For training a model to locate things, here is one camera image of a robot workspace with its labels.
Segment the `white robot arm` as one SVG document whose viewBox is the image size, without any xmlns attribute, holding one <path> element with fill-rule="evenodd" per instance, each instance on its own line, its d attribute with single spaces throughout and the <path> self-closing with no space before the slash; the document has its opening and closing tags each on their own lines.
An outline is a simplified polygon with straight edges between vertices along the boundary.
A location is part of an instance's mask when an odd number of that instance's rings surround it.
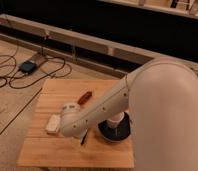
<svg viewBox="0 0 198 171">
<path fill-rule="evenodd" d="M 127 74 L 91 106 L 65 115 L 75 137 L 123 111 L 134 121 L 135 171 L 198 171 L 198 76 L 173 58 L 156 58 Z"/>
</svg>

